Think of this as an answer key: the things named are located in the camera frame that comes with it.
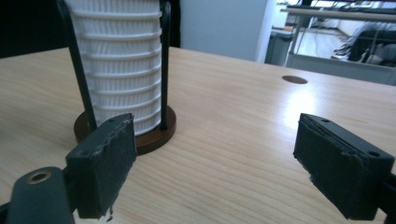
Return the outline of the metal desk frame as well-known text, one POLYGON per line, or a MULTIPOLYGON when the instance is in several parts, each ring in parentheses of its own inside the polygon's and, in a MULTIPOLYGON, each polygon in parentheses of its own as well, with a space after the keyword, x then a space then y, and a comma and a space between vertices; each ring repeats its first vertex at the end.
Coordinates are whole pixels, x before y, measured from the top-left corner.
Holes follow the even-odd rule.
POLYGON ((286 60, 286 66, 288 68, 396 86, 396 68, 305 56, 298 53, 298 47, 296 46, 298 38, 303 38, 303 36, 300 35, 300 29, 302 27, 301 22, 303 19, 317 17, 347 21, 396 22, 396 15, 342 12, 339 10, 325 9, 302 9, 301 7, 287 7, 282 9, 282 12, 287 12, 290 16, 295 16, 298 20, 294 28, 294 36, 288 59, 286 60))

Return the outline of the white cabinet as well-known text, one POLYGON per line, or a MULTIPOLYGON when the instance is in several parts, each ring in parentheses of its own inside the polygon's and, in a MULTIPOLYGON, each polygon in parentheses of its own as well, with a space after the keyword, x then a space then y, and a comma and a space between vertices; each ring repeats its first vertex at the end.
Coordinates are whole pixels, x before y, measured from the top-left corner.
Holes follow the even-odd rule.
POLYGON ((256 61, 275 0, 180 0, 180 46, 256 61))

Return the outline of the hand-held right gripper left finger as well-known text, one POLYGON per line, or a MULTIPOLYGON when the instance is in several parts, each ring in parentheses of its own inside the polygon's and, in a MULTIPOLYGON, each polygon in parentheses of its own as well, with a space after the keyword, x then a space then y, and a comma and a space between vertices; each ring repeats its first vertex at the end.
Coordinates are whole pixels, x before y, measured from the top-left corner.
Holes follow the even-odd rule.
POLYGON ((67 172, 77 181, 81 218, 100 218, 117 200, 137 153, 134 116, 108 119, 67 156, 67 172))

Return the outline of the dark cloth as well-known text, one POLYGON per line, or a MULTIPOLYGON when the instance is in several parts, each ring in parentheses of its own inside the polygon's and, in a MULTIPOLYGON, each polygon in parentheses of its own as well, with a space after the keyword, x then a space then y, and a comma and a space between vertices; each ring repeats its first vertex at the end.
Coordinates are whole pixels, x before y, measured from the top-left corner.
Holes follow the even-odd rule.
POLYGON ((332 59, 361 61, 364 53, 373 52, 380 64, 396 63, 396 23, 367 21, 339 48, 332 59))

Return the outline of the black wire cup holder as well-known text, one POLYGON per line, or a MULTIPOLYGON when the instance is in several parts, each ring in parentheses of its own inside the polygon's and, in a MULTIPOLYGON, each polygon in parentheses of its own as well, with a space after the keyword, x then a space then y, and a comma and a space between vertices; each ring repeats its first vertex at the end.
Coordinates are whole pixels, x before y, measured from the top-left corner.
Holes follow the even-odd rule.
MULTIPOLYGON (((58 0, 58 9, 64 20, 67 31, 71 33, 69 36, 70 44, 68 46, 72 63, 74 65, 80 95, 83 101, 84 112, 75 122, 75 135, 78 141, 84 140, 90 133, 95 131, 100 125, 95 121, 92 100, 89 93, 87 80, 84 74, 83 64, 78 50, 78 42, 76 40, 73 22, 71 20, 68 7, 63 0, 58 0)), ((168 61, 169 61, 169 38, 171 30, 171 5, 165 4, 161 9, 160 17, 162 27, 162 99, 161 99, 161 122, 151 131, 144 134, 134 134, 137 153, 140 155, 150 153, 157 148, 166 144, 176 131, 177 117, 174 110, 167 103, 168 93, 168 61)))

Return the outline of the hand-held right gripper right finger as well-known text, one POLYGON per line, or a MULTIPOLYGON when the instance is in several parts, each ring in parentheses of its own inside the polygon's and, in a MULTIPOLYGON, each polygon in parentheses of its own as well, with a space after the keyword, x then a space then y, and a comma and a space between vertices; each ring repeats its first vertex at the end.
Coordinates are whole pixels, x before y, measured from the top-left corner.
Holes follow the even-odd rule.
POLYGON ((301 114, 294 158, 316 188, 352 220, 372 220, 378 210, 395 219, 395 158, 338 124, 301 114))

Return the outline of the stack of white paper cups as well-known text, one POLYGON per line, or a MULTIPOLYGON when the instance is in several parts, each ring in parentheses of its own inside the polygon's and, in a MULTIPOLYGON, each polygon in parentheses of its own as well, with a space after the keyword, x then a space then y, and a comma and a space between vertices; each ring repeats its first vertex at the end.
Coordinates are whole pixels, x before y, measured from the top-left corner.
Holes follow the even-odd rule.
POLYGON ((134 133, 161 122, 160 0, 64 0, 98 125, 134 115, 134 133))

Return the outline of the grey bin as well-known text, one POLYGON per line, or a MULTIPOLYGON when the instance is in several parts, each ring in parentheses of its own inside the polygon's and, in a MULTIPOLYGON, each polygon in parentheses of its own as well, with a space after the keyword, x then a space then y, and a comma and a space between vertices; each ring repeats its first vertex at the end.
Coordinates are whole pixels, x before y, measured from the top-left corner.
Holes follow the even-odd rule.
POLYGON ((265 63, 283 66, 286 62, 293 32, 273 29, 270 34, 265 63))

